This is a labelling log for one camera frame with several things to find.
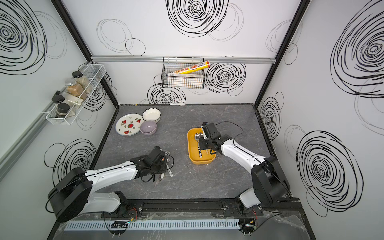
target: white bowl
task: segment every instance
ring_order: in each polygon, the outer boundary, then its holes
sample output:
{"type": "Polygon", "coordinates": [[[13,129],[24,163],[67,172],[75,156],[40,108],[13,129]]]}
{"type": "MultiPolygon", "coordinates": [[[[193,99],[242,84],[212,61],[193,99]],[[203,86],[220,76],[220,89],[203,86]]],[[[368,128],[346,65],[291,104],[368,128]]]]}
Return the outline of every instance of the white bowl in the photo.
{"type": "Polygon", "coordinates": [[[158,121],[160,121],[160,116],[161,112],[157,108],[150,108],[143,112],[143,119],[145,121],[154,121],[157,123],[158,121]]]}

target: silver jar lid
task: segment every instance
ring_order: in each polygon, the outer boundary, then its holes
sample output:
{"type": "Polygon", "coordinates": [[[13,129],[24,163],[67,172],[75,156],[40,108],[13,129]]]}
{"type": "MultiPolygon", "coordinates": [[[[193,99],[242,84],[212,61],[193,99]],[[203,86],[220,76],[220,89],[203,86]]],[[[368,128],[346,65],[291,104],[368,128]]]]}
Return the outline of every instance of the silver jar lid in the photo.
{"type": "Polygon", "coordinates": [[[69,79],[65,80],[65,85],[67,85],[67,86],[73,86],[75,84],[76,84],[76,81],[74,79],[69,78],[69,79]]]}

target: gray marble countertop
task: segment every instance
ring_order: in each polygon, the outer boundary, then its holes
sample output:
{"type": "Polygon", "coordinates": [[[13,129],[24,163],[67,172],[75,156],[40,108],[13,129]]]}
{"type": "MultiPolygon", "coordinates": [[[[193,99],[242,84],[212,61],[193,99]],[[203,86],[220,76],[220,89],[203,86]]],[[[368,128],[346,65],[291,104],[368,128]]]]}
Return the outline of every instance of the gray marble countertop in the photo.
{"type": "MultiPolygon", "coordinates": [[[[144,183],[138,179],[122,181],[99,192],[122,191],[128,199],[174,198],[232,198],[252,187],[251,175],[229,157],[219,155],[210,164],[195,165],[188,156],[187,132],[203,122],[231,121],[244,130],[236,141],[249,150],[270,156],[255,112],[250,104],[242,105],[188,105],[188,106],[121,106],[117,120],[129,113],[142,113],[148,108],[161,111],[157,132],[144,136],[121,136],[112,127],[95,169],[113,166],[131,158],[148,154],[154,146],[169,151],[174,157],[173,177],[168,172],[159,182],[144,183]]],[[[241,130],[231,123],[216,126],[222,135],[235,137],[241,130]]]]}

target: watermelon print plate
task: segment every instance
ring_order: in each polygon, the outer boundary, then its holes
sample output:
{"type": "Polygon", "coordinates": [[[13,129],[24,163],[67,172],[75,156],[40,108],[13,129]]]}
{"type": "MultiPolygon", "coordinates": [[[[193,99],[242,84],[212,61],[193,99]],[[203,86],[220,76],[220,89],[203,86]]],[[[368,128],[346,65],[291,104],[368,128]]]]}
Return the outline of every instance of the watermelon print plate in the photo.
{"type": "Polygon", "coordinates": [[[121,117],[116,123],[116,132],[122,136],[132,136],[140,132],[143,117],[137,113],[130,113],[121,117]]]}

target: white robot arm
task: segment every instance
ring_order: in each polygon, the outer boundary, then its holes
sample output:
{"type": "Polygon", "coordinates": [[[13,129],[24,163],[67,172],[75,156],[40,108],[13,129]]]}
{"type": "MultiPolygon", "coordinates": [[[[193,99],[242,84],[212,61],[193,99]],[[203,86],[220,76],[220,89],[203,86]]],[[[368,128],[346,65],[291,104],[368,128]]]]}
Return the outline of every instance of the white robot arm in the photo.
{"type": "MultiPolygon", "coordinates": [[[[253,188],[238,197],[243,208],[261,203],[269,206],[289,191],[288,181],[276,158],[257,155],[240,146],[231,137],[221,136],[213,123],[203,123],[202,130],[204,136],[199,139],[202,150],[210,149],[211,154],[220,153],[230,157],[251,174],[253,188]]],[[[151,174],[154,178],[155,174],[168,170],[165,161],[167,156],[169,155],[157,146],[148,155],[116,166],[88,171],[72,169],[49,193],[48,202],[58,222],[69,221],[81,213],[115,212],[126,208],[127,200],[120,191],[108,194],[96,191],[124,180],[151,174]]]]}

